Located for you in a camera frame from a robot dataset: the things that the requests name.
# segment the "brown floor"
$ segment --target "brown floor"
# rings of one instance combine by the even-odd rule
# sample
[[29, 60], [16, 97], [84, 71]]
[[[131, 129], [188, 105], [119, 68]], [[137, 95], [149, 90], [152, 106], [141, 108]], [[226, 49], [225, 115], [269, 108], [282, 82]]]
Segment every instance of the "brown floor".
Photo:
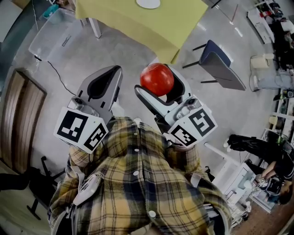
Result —
[[233, 235], [277, 235], [294, 213], [294, 196], [287, 205], [276, 205], [269, 214], [252, 203], [252, 211], [247, 221], [232, 231]]

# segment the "teal object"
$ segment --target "teal object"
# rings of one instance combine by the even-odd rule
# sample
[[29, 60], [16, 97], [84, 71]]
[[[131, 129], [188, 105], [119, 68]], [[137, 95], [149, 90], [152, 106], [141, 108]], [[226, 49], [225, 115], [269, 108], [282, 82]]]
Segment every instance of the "teal object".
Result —
[[43, 14], [43, 17], [45, 19], [48, 19], [54, 12], [56, 12], [56, 10], [59, 8], [59, 5], [57, 4], [53, 4], [52, 6], [50, 6]]

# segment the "black hair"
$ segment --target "black hair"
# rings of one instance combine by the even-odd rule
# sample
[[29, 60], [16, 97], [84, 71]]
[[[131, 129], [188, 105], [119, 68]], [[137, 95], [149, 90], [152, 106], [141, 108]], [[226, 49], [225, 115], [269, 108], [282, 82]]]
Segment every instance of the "black hair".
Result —
[[292, 197], [293, 194], [293, 184], [289, 186], [289, 192], [280, 195], [279, 201], [282, 205], [287, 204]]

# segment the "white plate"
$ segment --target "white plate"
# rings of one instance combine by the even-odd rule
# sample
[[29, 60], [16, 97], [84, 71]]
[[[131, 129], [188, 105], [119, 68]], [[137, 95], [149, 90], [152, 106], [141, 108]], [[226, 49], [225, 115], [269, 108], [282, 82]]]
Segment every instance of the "white plate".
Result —
[[137, 4], [143, 8], [155, 9], [160, 6], [160, 0], [136, 0]]

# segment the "red ball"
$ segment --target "red ball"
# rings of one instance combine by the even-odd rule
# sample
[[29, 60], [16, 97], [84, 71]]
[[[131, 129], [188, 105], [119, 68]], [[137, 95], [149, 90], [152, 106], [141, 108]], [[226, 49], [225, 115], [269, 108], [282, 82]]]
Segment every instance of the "red ball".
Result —
[[174, 76], [171, 70], [161, 63], [146, 67], [140, 75], [142, 87], [147, 88], [157, 96], [166, 95], [174, 86]]

